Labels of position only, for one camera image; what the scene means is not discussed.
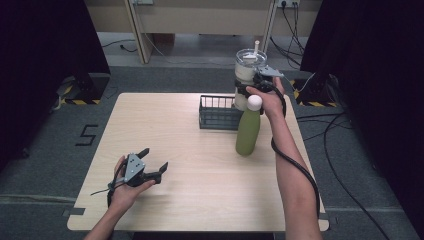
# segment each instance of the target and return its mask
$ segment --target gray carpet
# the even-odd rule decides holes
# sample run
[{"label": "gray carpet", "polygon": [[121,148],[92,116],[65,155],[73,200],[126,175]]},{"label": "gray carpet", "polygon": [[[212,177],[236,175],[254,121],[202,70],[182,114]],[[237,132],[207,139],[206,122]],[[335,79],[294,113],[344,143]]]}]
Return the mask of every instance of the gray carpet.
[{"label": "gray carpet", "polygon": [[[41,126],[30,146],[30,156],[11,161],[0,173],[0,239],[80,239],[85,233],[67,229],[66,211],[78,196],[96,147],[114,103],[123,92],[233,93],[232,69],[129,68],[111,67],[111,80],[99,105],[62,105]],[[287,72],[289,79],[307,73]],[[298,106],[288,82],[287,95],[297,117],[339,113],[344,109]],[[369,217],[337,182],[325,157],[323,135],[333,116],[299,120],[306,149],[320,194],[329,214],[331,229],[325,239],[384,239]],[[359,134],[351,129],[349,116],[327,134],[327,149],[339,178],[351,194],[369,211],[390,239],[418,239],[390,187],[373,168]],[[82,138],[96,135],[91,146]],[[276,234],[284,239],[284,234]],[[130,239],[127,233],[114,239]]]}]

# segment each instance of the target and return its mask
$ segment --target light wood tabletop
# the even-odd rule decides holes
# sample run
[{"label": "light wood tabletop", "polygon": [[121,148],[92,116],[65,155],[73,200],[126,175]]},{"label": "light wood tabletop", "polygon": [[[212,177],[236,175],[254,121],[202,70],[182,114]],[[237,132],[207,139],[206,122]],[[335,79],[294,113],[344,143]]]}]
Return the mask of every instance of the light wood tabletop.
[{"label": "light wood tabletop", "polygon": [[[231,94],[208,94],[234,96]],[[237,131],[199,128],[201,94],[123,93],[119,96],[87,173],[68,228],[91,230],[107,209],[107,189],[122,155],[150,148],[142,160],[145,172],[169,162],[162,183],[143,192],[115,230],[237,231],[285,230],[277,186],[271,129],[265,115],[255,150],[248,157],[235,151]],[[305,145],[286,96],[287,122],[309,163]],[[329,227],[319,220],[320,229]]]}]

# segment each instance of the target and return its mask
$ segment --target black basket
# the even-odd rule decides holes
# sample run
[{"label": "black basket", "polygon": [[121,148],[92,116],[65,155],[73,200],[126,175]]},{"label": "black basket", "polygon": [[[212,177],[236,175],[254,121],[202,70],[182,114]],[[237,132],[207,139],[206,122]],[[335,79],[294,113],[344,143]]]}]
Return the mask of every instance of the black basket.
[{"label": "black basket", "polygon": [[200,129],[237,130],[242,114],[234,107],[234,97],[200,96]]}]

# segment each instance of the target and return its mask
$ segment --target bottle cap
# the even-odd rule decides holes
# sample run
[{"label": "bottle cap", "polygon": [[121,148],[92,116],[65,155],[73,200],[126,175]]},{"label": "bottle cap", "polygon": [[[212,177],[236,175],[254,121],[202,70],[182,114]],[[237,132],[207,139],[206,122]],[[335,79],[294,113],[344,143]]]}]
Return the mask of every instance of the bottle cap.
[{"label": "bottle cap", "polygon": [[247,99],[247,108],[252,111],[259,111],[262,107],[262,98],[258,95],[252,95]]}]

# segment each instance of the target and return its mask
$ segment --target green bottle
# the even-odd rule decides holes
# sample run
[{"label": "green bottle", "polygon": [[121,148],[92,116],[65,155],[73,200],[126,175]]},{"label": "green bottle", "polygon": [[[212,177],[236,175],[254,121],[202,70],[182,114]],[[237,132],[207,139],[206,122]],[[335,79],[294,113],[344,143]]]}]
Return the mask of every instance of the green bottle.
[{"label": "green bottle", "polygon": [[236,141],[236,151],[242,156],[248,156],[255,148],[258,138],[261,118],[259,110],[262,107],[262,98],[252,95],[247,99],[247,109],[241,116]]}]

